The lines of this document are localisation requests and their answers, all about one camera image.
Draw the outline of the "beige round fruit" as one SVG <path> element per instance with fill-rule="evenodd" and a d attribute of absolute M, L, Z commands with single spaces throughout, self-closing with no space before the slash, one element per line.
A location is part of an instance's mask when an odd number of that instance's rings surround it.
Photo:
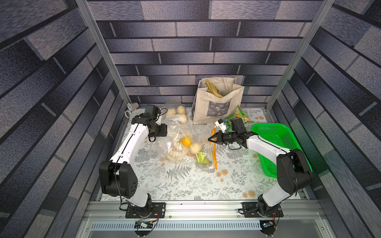
<path fill-rule="evenodd" d="M 192 143 L 189 147 L 189 150 L 192 154 L 197 154 L 198 152 L 202 151 L 203 145 L 200 143 Z"/>

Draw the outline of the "green fruit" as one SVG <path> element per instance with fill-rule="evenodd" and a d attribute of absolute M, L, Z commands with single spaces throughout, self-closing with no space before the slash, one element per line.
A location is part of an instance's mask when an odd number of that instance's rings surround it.
<path fill-rule="evenodd" d="M 210 161 L 207 158 L 207 154 L 205 152 L 199 151 L 196 153 L 196 162 L 199 164 L 209 164 Z"/>

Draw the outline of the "clear bag of buns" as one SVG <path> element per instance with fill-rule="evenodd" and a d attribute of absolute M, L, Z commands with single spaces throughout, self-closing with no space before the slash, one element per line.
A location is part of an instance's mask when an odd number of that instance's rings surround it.
<path fill-rule="evenodd" d="M 186 124 L 189 121 L 185 104 L 178 102 L 167 102 L 159 107 L 162 123 L 176 122 Z"/>

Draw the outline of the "clear orange zip-top bag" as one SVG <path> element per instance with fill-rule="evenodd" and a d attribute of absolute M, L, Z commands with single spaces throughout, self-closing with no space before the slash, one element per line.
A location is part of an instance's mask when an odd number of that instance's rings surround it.
<path fill-rule="evenodd" d="M 208 141 L 214 126 L 167 122 L 167 136 L 158 137 L 149 155 L 175 166 L 215 169 L 213 146 Z"/>

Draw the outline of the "yellow pear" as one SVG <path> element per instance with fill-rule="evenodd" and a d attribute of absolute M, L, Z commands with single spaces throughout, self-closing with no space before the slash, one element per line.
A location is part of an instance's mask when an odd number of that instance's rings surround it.
<path fill-rule="evenodd" d="M 186 146 L 186 147 L 190 147 L 191 144 L 192 144 L 192 138 L 186 136 L 186 137 L 184 137 L 183 139 L 181 139 L 180 142 L 181 142 L 184 146 Z"/>

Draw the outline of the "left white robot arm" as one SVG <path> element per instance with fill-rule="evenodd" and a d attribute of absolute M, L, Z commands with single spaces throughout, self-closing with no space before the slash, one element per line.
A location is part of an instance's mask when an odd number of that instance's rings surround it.
<path fill-rule="evenodd" d="M 155 142 L 158 137 L 167 136 L 167 125 L 161 122 L 162 115 L 157 106 L 148 105 L 144 113 L 131 119 L 131 129 L 121 147 L 110 160 L 102 162 L 99 166 L 103 194 L 125 198 L 137 209 L 151 210 L 151 197 L 138 188 L 138 178 L 132 163 L 146 138 Z"/>

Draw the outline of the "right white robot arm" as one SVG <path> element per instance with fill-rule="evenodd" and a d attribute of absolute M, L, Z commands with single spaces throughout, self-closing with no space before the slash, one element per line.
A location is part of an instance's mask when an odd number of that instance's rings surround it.
<path fill-rule="evenodd" d="M 273 214 L 280 203 L 312 182 L 312 171 L 300 149 L 288 149 L 269 142 L 255 132 L 247 131 L 241 118 L 231 120 L 231 132 L 218 131 L 208 138 L 209 142 L 229 145 L 237 143 L 263 155 L 277 168 L 277 183 L 258 197 L 255 208 L 239 210 L 239 213 L 258 213 L 262 217 Z"/>

